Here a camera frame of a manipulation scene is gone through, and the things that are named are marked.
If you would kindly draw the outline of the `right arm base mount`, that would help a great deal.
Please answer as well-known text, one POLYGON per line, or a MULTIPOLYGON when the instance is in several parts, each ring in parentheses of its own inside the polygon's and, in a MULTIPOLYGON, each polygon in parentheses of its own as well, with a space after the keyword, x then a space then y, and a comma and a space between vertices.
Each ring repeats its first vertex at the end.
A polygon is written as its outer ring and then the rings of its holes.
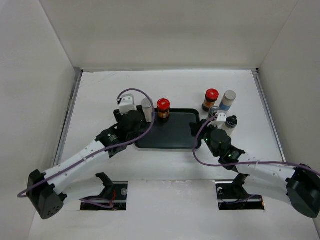
POLYGON ((263 198, 260 195, 248 194, 243 185, 247 178, 238 174, 234 180, 215 182, 218 208, 221 211, 265 210, 263 198))

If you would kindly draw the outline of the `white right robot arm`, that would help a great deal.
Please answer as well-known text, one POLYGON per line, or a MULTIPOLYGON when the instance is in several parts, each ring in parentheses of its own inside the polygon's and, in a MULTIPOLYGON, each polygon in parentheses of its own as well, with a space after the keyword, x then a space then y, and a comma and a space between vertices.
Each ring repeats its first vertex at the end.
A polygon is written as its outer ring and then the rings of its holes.
POLYGON ((320 213, 320 173, 305 164, 263 161, 232 145, 225 130, 210 120, 191 122, 191 135, 203 140, 217 164, 201 165, 225 168, 237 173, 232 192, 238 198, 248 195, 269 197, 292 206, 300 214, 315 219, 320 213))

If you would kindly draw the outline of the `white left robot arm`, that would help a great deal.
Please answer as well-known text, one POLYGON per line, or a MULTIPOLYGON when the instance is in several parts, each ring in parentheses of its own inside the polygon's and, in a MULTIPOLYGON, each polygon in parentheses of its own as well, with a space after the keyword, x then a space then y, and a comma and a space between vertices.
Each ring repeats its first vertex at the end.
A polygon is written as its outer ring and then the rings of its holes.
POLYGON ((42 220, 53 217, 72 200, 87 202, 95 197, 105 200, 112 195, 114 184, 103 172, 83 182, 75 180, 103 156, 111 159, 151 129, 141 105, 126 113, 115 110, 114 116, 117 123, 103 130, 80 152, 53 168, 43 172, 36 169, 29 174, 26 196, 42 220))

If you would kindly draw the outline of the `red lid chili jar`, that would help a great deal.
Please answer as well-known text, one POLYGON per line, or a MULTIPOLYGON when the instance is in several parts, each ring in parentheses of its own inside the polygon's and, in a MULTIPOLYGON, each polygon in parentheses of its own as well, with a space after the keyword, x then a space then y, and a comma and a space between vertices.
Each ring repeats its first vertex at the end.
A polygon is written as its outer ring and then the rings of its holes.
POLYGON ((166 98, 161 98, 157 101, 157 118, 160 122, 168 121, 170 117, 170 101, 166 98))

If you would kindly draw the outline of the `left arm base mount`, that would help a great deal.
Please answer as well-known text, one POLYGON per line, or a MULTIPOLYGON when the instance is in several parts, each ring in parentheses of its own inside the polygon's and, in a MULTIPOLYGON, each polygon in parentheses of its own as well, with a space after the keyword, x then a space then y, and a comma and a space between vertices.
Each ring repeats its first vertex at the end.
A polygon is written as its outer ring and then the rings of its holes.
POLYGON ((112 181, 105 173, 95 175, 103 182, 99 195, 88 196, 81 202, 81 211, 126 211, 128 197, 127 181, 112 181))

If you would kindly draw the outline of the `silver lid blue shaker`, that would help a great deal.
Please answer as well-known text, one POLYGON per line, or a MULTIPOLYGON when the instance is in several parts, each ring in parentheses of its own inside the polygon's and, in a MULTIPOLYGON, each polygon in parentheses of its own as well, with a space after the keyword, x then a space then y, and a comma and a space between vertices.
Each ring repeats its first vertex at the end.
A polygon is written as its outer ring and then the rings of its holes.
POLYGON ((152 103, 148 98, 141 101, 142 111, 144 113, 145 121, 151 123, 153 121, 152 103))

